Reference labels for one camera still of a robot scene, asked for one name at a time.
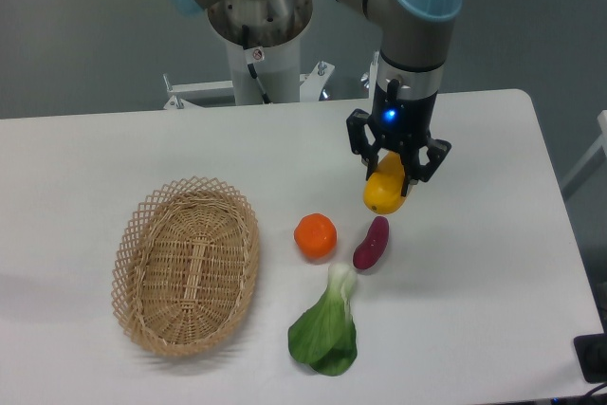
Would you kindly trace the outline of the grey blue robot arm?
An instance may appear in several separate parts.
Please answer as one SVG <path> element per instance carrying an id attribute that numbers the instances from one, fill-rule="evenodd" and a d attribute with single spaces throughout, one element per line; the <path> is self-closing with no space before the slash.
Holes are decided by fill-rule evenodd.
<path id="1" fill-rule="evenodd" d="M 186 13 L 205 11 L 214 31 L 239 53 L 254 83 L 253 100 L 271 103 L 259 81 L 271 49 L 298 40 L 310 23 L 312 0 L 173 0 Z M 431 179 L 451 145 L 430 132 L 455 19 L 462 0 L 335 0 L 356 10 L 382 32 L 371 112 L 354 111 L 346 125 L 350 146 L 369 173 L 378 153 L 398 155 L 401 190 Z"/>

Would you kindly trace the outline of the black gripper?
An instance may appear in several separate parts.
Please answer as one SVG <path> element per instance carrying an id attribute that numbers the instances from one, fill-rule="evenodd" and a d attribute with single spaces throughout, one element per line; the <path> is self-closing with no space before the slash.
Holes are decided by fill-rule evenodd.
<path id="1" fill-rule="evenodd" d="M 346 120 L 352 153 L 366 166 L 368 180 L 378 164 L 380 148 L 397 152 L 404 170 L 401 195 L 408 196 L 418 181 L 428 182 L 451 150 L 443 139 L 430 137 L 430 123 L 437 94 L 418 100 L 390 96 L 375 86 L 371 115 L 355 109 Z M 420 149 L 426 148 L 428 161 L 420 163 Z"/>

